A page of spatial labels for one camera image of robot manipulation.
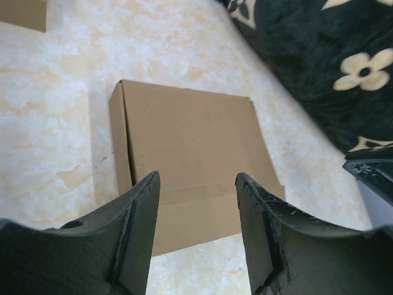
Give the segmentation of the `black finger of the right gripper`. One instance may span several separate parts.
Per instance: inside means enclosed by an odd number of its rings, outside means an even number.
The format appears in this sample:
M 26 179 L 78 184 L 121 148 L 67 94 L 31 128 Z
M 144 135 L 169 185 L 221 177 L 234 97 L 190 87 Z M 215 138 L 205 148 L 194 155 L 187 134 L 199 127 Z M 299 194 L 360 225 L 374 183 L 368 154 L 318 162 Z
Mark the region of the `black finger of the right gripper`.
M 347 160 L 343 168 L 392 205 L 392 159 Z

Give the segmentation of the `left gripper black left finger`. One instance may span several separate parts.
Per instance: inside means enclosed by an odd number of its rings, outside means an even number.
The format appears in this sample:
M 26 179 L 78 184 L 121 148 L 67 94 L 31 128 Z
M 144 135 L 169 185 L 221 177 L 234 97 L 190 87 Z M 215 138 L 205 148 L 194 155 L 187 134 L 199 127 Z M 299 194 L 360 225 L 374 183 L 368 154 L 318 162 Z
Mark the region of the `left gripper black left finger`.
M 2 294 L 145 294 L 160 198 L 153 171 L 61 228 L 1 220 Z

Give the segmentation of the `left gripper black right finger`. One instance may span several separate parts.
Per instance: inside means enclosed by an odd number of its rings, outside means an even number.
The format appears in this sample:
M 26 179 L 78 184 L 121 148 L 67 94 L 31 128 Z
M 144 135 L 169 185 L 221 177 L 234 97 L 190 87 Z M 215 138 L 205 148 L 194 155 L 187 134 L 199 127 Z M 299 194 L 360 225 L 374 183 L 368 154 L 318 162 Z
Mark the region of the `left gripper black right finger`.
M 235 181 L 252 294 L 391 294 L 392 227 L 338 226 L 245 173 Z

